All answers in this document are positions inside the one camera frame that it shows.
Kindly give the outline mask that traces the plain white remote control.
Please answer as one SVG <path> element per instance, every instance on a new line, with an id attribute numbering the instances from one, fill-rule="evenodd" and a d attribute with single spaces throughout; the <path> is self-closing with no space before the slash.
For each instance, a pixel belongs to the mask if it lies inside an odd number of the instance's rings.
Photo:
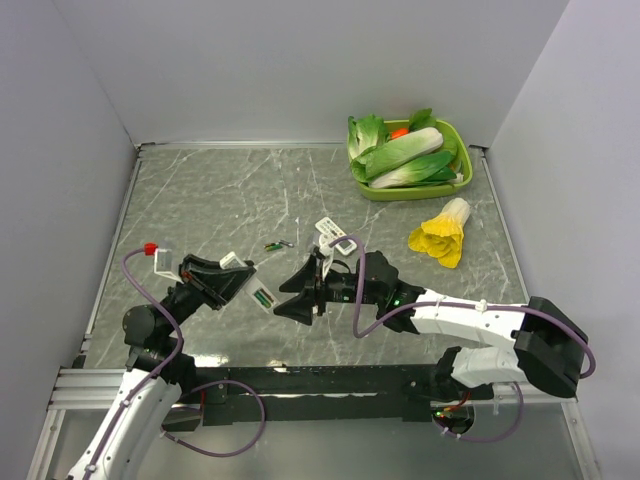
<path id="1" fill-rule="evenodd" d="M 242 260 L 233 251 L 229 252 L 220 261 L 222 269 L 234 269 L 248 267 L 249 261 Z M 278 304 L 276 296 L 266 287 L 266 285 L 254 274 L 244 285 L 243 291 L 266 313 L 271 313 Z"/>

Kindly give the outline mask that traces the green gold AAA battery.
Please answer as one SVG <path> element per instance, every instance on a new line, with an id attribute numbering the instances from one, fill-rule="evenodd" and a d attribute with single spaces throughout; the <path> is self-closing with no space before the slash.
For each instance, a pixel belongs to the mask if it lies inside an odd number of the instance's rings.
<path id="1" fill-rule="evenodd" d="M 271 305 L 275 304 L 274 298 L 269 293 L 267 293 L 265 290 L 261 289 L 260 293 L 268 300 L 268 302 Z"/>

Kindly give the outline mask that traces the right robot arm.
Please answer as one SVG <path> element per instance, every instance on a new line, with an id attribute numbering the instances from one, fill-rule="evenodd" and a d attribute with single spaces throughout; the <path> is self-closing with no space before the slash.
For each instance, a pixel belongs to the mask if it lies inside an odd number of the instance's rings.
<path id="1" fill-rule="evenodd" d="M 328 267 L 320 253 L 280 286 L 291 299 L 277 316 L 311 325 L 330 303 L 377 307 L 375 325 L 398 333 L 441 334 L 475 342 L 450 347 L 434 383 L 444 398 L 459 398 L 484 385 L 526 382 L 557 398 L 572 398 L 592 363 L 587 335 L 553 302 L 532 297 L 525 305 L 449 297 L 402 281 L 379 252 L 365 254 L 356 272 Z"/>

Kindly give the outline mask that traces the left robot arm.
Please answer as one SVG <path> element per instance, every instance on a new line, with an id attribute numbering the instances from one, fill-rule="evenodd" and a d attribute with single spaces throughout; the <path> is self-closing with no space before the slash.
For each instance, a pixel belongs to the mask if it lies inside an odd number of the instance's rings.
<path id="1" fill-rule="evenodd" d="M 155 243 L 127 253 L 121 270 L 148 300 L 129 309 L 122 321 L 129 347 L 116 396 L 98 431 L 71 467 L 69 479 L 135 479 L 163 420 L 176 402 L 192 398 L 198 387 L 195 359 L 183 352 L 180 325 L 201 306 L 226 306 L 256 273 L 250 260 L 234 260 L 229 268 L 189 254 L 177 267 L 177 280 L 156 300 L 133 277 L 127 262 L 137 255 L 157 257 Z"/>

